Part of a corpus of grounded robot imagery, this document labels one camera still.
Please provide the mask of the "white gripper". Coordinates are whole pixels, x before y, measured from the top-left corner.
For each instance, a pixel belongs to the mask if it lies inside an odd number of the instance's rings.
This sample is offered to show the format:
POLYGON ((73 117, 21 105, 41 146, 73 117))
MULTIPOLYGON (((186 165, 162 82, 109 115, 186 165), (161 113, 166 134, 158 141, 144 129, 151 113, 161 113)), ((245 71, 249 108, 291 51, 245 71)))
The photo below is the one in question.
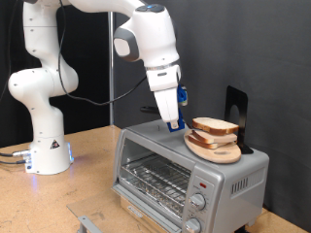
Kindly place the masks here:
POLYGON ((154 95, 162 120, 170 122, 172 129, 179 128, 177 89, 169 88, 155 91, 154 95))

